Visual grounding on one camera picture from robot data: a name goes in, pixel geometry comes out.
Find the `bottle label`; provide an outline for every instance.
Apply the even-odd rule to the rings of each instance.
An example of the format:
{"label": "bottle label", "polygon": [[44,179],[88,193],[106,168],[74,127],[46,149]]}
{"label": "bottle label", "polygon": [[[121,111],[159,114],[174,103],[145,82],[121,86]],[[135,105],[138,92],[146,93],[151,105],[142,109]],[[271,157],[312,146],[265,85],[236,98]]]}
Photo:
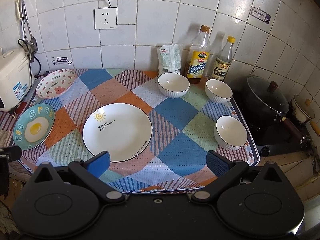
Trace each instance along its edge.
{"label": "bottle label", "polygon": [[201,78],[208,57],[208,52],[194,51],[189,63],[187,78]]}
{"label": "bottle label", "polygon": [[214,79],[223,81],[227,74],[229,66],[230,66],[230,63],[223,63],[216,58],[213,64],[212,77]]}

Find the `bottle cap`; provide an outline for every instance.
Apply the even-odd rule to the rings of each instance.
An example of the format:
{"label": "bottle cap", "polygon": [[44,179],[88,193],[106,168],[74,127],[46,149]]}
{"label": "bottle cap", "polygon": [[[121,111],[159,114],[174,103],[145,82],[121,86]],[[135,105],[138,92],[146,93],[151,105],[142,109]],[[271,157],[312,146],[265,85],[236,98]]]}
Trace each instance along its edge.
{"label": "bottle cap", "polygon": [[209,33],[210,27],[205,26],[205,25],[201,25],[200,31],[204,32],[204,33]]}
{"label": "bottle cap", "polygon": [[232,37],[232,36],[228,36],[228,39],[227,39],[228,42],[234,44],[235,41],[236,41],[236,38]]}

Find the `plastic bottle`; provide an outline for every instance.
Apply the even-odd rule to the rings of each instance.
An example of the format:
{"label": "plastic bottle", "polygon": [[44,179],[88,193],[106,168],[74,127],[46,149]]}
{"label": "plastic bottle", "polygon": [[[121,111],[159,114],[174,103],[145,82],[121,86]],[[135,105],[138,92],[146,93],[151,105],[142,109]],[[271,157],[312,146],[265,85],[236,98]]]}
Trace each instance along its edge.
{"label": "plastic bottle", "polygon": [[212,78],[223,81],[229,66],[232,61],[232,45],[235,43],[236,39],[232,36],[228,36],[227,43],[223,49],[218,53],[214,63]]}
{"label": "plastic bottle", "polygon": [[209,31],[210,27],[202,25],[199,34],[191,42],[184,71],[190,84],[198,84],[202,77],[210,52]]}

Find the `white rice cooker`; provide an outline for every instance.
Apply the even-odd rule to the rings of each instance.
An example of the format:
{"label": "white rice cooker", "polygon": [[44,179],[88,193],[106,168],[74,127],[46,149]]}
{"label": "white rice cooker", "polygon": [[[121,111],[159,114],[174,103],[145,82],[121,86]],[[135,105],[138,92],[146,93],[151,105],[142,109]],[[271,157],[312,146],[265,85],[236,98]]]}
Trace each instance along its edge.
{"label": "white rice cooker", "polygon": [[23,48],[0,56],[0,111],[17,107],[29,92],[35,77],[31,75],[28,56]]}

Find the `teal plate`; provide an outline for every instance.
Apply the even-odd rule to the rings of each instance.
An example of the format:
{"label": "teal plate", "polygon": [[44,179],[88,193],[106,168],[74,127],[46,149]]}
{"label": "teal plate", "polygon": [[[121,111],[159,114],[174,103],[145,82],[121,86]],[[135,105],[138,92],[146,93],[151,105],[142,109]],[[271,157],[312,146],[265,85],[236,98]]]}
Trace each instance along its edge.
{"label": "teal plate", "polygon": [[38,104],[28,108],[17,120],[13,130],[13,141],[21,150],[30,150],[49,136],[55,110],[48,104]]}

